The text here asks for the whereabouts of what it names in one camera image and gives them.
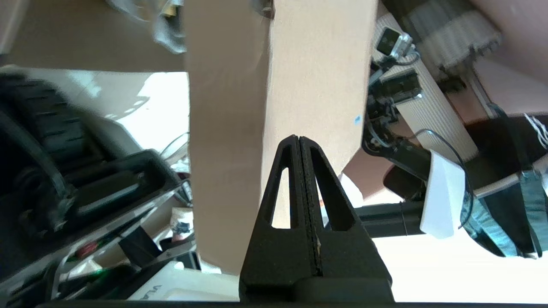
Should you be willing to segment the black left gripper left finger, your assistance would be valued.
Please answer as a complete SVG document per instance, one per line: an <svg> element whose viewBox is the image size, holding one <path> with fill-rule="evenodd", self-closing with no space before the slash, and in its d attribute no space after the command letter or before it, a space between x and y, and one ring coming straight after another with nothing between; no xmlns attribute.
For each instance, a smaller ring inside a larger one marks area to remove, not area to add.
<svg viewBox="0 0 548 308"><path fill-rule="evenodd" d="M272 226L281 175L289 174L290 228ZM294 285L316 273L300 140L283 139L276 150L239 275L241 302L292 302Z"/></svg>

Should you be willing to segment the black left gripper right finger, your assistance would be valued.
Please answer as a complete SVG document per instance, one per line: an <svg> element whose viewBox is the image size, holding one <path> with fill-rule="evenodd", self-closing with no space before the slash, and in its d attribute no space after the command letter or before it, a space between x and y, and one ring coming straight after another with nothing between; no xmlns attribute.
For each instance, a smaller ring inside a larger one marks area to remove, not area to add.
<svg viewBox="0 0 548 308"><path fill-rule="evenodd" d="M313 242L313 272L325 278L392 283L378 250L321 146L300 137L307 229Z"/></svg>

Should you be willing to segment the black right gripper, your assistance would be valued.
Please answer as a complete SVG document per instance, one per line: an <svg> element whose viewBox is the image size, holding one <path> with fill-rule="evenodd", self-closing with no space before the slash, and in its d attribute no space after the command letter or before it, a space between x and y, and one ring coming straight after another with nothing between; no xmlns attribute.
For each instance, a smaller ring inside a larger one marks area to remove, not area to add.
<svg viewBox="0 0 548 308"><path fill-rule="evenodd" d="M389 126L399 121L397 105L422 97L418 74L409 68L390 77L384 75L394 60L373 61L366 98L362 150L382 157L420 180L429 176L429 152L413 138L393 133Z"/></svg>

